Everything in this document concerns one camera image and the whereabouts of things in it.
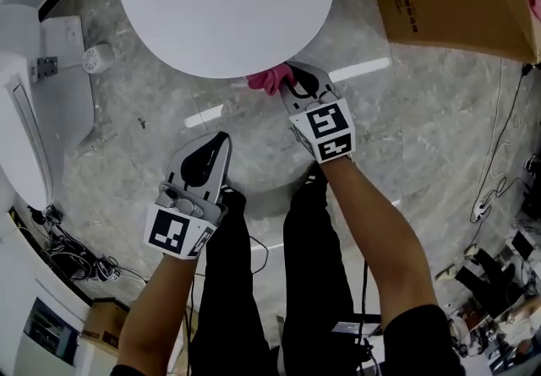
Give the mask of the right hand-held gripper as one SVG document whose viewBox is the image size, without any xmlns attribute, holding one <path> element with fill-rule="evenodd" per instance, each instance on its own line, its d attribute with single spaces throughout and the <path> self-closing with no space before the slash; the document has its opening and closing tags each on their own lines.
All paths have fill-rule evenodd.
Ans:
<svg viewBox="0 0 541 376">
<path fill-rule="evenodd" d="M 356 150 L 352 115 L 329 74 L 304 63 L 287 66 L 292 76 L 281 80 L 280 95 L 289 113 L 300 112 L 289 117 L 298 142 L 319 164 L 350 156 Z"/>
</svg>

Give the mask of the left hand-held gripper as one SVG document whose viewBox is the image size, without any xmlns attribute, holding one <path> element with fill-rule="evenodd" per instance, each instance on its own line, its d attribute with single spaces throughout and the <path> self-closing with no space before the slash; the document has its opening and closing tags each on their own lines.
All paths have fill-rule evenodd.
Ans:
<svg viewBox="0 0 541 376">
<path fill-rule="evenodd" d="M 144 244 L 177 259 L 197 259 L 227 213 L 218 200 L 232 143 L 225 132 L 206 134 L 177 150 L 148 207 Z M 187 192 L 196 192 L 199 196 Z"/>
</svg>

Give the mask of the person's left forearm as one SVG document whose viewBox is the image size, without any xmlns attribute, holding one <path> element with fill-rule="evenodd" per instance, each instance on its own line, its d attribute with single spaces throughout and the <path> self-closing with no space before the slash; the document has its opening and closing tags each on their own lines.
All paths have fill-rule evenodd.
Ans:
<svg viewBox="0 0 541 376">
<path fill-rule="evenodd" d="M 111 376 L 166 376 L 197 261 L 166 255 L 128 312 Z"/>
</svg>

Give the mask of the person's right forearm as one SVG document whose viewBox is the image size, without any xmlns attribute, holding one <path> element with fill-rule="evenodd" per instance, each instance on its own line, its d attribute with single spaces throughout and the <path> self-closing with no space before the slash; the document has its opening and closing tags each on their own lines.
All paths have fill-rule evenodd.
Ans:
<svg viewBox="0 0 541 376">
<path fill-rule="evenodd" d="M 322 164 L 379 293 L 383 325 L 437 300 L 424 249 L 401 212 L 345 156 Z"/>
</svg>

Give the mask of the white toilet with square tank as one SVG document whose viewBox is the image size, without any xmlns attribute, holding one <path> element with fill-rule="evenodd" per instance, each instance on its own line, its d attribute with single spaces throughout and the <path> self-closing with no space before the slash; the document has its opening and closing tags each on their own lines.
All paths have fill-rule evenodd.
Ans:
<svg viewBox="0 0 541 376">
<path fill-rule="evenodd" d="M 62 188 L 64 158 L 94 127 L 78 16 L 40 20 L 36 8 L 0 5 L 0 167 L 30 207 L 45 210 Z M 32 83 L 30 63 L 57 57 L 56 75 Z"/>
</svg>

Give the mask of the person's left shoe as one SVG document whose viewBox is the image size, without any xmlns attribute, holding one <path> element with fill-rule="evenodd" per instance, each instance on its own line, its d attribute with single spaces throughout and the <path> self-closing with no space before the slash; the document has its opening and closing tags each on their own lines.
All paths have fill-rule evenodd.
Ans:
<svg viewBox="0 0 541 376">
<path fill-rule="evenodd" d="M 227 184 L 221 187 L 221 202 L 228 209 L 244 210 L 246 206 L 245 196 Z"/>
</svg>

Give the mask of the person's shoe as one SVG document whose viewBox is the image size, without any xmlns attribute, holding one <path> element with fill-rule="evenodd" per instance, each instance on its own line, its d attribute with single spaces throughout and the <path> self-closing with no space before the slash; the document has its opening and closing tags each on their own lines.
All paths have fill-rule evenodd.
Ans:
<svg viewBox="0 0 541 376">
<path fill-rule="evenodd" d="M 221 187 L 221 202 L 228 209 L 244 210 L 246 206 L 245 196 L 227 184 Z"/>
<path fill-rule="evenodd" d="M 307 176 L 303 183 L 304 186 L 308 186 L 311 184 L 320 188 L 325 188 L 328 184 L 327 178 L 317 162 L 313 163 L 312 166 L 309 168 Z"/>
</svg>

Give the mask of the person's right shoe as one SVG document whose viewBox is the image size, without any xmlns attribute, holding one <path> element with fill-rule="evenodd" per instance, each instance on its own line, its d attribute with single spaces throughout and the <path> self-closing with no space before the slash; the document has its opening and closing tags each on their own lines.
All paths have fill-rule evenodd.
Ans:
<svg viewBox="0 0 541 376">
<path fill-rule="evenodd" d="M 313 163 L 312 166 L 309 168 L 307 176 L 303 183 L 304 186 L 308 186 L 311 184 L 320 188 L 325 188 L 328 184 L 327 178 L 317 162 Z"/>
</svg>

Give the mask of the person's left leg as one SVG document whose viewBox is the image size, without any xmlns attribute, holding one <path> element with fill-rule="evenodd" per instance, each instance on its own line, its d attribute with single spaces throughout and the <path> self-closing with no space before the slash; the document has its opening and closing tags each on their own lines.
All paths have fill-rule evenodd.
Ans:
<svg viewBox="0 0 541 376">
<path fill-rule="evenodd" d="M 189 348 L 193 376 L 272 376 L 244 210 L 227 208 L 205 250 L 199 324 Z"/>
</svg>

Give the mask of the person's leg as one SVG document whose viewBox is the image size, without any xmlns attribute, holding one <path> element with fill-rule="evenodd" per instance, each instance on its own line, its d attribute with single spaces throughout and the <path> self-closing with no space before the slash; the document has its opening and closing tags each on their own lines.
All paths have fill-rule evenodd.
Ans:
<svg viewBox="0 0 541 376">
<path fill-rule="evenodd" d="M 272 376 L 244 210 L 227 208 L 205 250 L 199 324 L 189 348 L 193 376 Z"/>
<path fill-rule="evenodd" d="M 354 305 L 326 189 L 323 177 L 310 174 L 293 195 L 284 221 L 287 376 L 356 376 L 353 339 L 332 332 L 337 322 L 353 315 Z"/>
</svg>

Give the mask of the person's right leg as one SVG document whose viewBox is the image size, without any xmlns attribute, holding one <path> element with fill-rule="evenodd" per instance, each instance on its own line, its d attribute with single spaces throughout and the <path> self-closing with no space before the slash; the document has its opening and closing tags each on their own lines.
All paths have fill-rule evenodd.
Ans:
<svg viewBox="0 0 541 376">
<path fill-rule="evenodd" d="M 337 322 L 353 315 L 354 305 L 326 189 L 323 177 L 310 174 L 293 195 L 284 221 L 287 376 L 356 376 L 353 339 L 332 332 Z"/>
</svg>

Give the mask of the small cardboard box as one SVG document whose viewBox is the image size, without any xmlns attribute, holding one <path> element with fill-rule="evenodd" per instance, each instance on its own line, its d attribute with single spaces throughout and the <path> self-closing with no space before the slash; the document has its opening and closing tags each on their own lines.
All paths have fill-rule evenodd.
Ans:
<svg viewBox="0 0 541 376">
<path fill-rule="evenodd" d="M 118 354 L 128 312 L 129 307 L 116 298 L 97 298 L 90 307 L 81 337 L 104 351 Z"/>
</svg>

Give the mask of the black screen device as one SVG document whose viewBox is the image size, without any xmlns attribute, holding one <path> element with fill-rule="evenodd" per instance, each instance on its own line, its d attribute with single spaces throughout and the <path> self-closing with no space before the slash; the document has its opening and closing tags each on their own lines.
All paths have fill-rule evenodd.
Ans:
<svg viewBox="0 0 541 376">
<path fill-rule="evenodd" d="M 370 338 L 382 335 L 380 323 L 343 322 L 339 321 L 331 332 L 337 335 L 349 335 L 354 337 Z"/>
</svg>

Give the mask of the person's black shirt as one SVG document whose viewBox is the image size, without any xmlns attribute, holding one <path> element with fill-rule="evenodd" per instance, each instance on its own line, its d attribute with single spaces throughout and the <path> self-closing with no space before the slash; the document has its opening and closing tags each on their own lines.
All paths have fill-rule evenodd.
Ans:
<svg viewBox="0 0 541 376">
<path fill-rule="evenodd" d="M 193 376 L 278 376 L 278 357 L 271 351 L 254 305 L 242 313 L 239 327 L 221 311 L 202 313 L 191 341 Z M 284 333 L 286 376 L 357 376 L 358 345 L 330 331 L 307 340 Z M 444 312 L 435 305 L 410 309 L 394 318 L 383 334 L 383 376 L 466 376 L 452 350 Z"/>
</svg>

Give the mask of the grey metal bracket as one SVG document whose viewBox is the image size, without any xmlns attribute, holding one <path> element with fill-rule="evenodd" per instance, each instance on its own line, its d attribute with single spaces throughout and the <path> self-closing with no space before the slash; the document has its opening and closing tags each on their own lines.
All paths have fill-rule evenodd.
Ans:
<svg viewBox="0 0 541 376">
<path fill-rule="evenodd" d="M 52 77 L 57 72 L 57 57 L 38 57 L 30 63 L 30 76 L 33 84 Z"/>
</svg>

